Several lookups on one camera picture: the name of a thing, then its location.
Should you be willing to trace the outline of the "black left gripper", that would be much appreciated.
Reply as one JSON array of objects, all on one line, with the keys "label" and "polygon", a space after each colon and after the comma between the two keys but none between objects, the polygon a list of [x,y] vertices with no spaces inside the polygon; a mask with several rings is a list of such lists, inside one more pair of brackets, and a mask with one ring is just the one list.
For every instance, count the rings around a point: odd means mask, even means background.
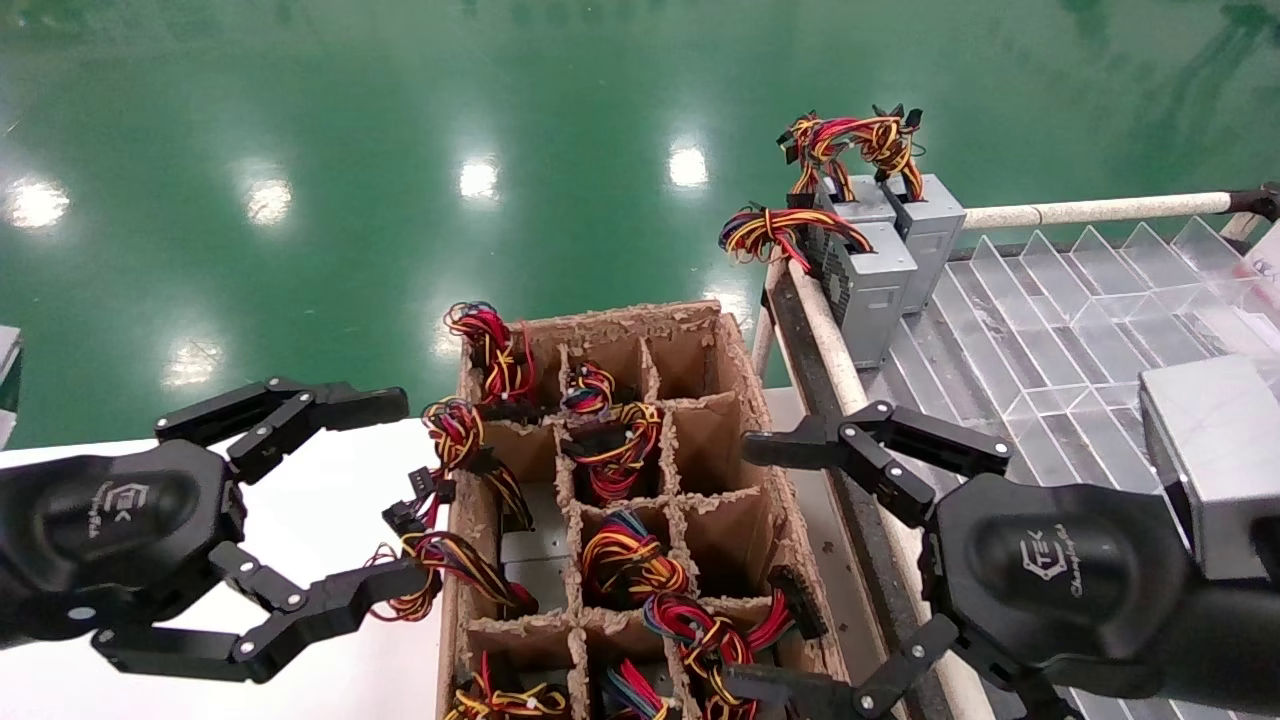
[{"label": "black left gripper", "polygon": [[[428,575],[393,559],[302,589],[234,544],[246,519],[236,480],[257,483],[320,430],[408,415],[401,387],[270,378],[161,416],[154,448],[4,469],[3,643],[102,629],[91,644],[120,673],[270,682],[311,644],[356,633],[374,606],[422,591]],[[207,450],[234,436],[227,461]],[[172,620],[220,578],[268,619],[242,635],[118,626]]]}]

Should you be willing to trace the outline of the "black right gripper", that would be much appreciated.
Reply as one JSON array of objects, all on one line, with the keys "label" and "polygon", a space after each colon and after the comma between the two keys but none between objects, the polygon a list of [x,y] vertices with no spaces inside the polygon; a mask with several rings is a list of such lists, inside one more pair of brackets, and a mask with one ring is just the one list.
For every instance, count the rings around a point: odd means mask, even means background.
[{"label": "black right gripper", "polygon": [[[901,457],[975,478],[940,501]],[[887,401],[746,432],[742,459],[840,471],[904,525],[925,528],[925,597],[945,614],[861,685],[735,664],[723,679],[736,697],[805,719],[882,719],[959,647],[1018,694],[1025,719],[1079,719],[1052,684],[1126,700],[1277,698],[1277,592],[1207,579],[1157,495],[1012,483],[995,475],[1010,464],[1007,441]]]}]

